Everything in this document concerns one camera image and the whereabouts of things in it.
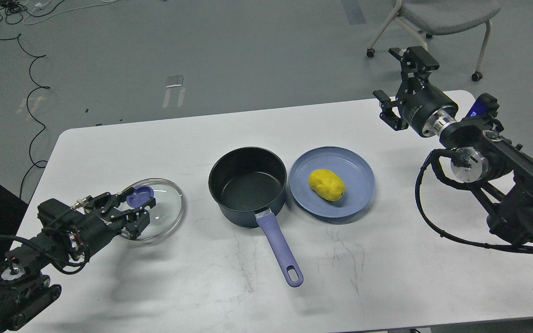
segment handle hole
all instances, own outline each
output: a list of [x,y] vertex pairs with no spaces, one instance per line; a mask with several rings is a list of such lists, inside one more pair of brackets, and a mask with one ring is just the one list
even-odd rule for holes
[[297,282],[300,279],[296,272],[296,269],[293,268],[293,266],[289,266],[287,268],[287,274],[289,274],[289,278],[292,280],[292,282]]

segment chair leg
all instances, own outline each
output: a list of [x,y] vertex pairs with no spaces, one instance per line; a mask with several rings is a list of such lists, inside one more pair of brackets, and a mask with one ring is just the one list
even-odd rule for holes
[[400,24],[400,26],[404,28],[404,30],[406,30],[409,34],[411,34],[414,38],[416,38],[419,41],[419,43],[423,45],[423,48],[427,50],[427,42],[425,42],[425,40],[423,39],[423,37],[421,37],[418,31],[410,27],[410,25],[407,25],[404,21],[402,21],[400,17],[396,19],[396,22]]
[[396,1],[396,6],[392,9],[391,13],[388,15],[388,17],[385,19],[383,25],[381,25],[381,28],[379,28],[376,36],[372,39],[372,41],[368,44],[367,50],[373,50],[374,44],[376,44],[377,40],[379,39],[379,36],[384,32],[384,30],[388,27],[390,22],[395,19],[395,17],[398,15],[398,11],[400,11],[400,7],[402,7],[402,1]]
[[489,21],[486,21],[486,31],[484,33],[484,40],[483,40],[483,46],[480,48],[480,55],[478,56],[478,62],[476,63],[476,73],[481,73],[480,76],[482,78],[482,67],[483,67],[483,61],[484,61],[484,53],[487,49],[487,44],[489,43],[489,36],[490,36],[490,28],[493,25],[489,19]]

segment yellow potato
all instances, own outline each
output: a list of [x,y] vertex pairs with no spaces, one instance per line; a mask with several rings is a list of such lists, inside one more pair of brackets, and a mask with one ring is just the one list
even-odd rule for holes
[[328,169],[312,171],[307,183],[319,196],[331,202],[339,200],[345,193],[345,183]]

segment white table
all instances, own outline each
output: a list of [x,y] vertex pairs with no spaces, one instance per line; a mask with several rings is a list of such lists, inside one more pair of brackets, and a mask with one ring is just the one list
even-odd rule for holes
[[[448,94],[464,114],[474,101],[464,91]],[[394,132],[378,114],[367,99],[66,131],[20,236],[39,232],[37,205],[48,198],[72,204],[150,177],[177,183],[186,213],[160,242],[114,239],[76,276],[45,268],[63,293],[22,331],[313,333],[533,317],[533,256],[455,244],[429,229],[413,188],[440,144]],[[342,146],[376,174],[374,200],[353,223],[324,223],[291,201],[279,213],[304,274],[298,288],[283,279],[262,231],[230,223],[209,194],[214,162],[243,146],[272,150],[288,169],[307,150]],[[440,227],[500,242],[472,195],[431,171],[422,198]]]

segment saucepan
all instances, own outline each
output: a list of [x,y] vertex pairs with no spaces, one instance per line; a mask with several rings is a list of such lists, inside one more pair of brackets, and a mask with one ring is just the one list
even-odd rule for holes
[[287,283],[298,287],[303,282],[302,271],[275,217],[285,204],[286,182],[287,169],[278,156],[264,148],[244,147],[215,163],[209,174],[209,191],[229,221],[262,229]]

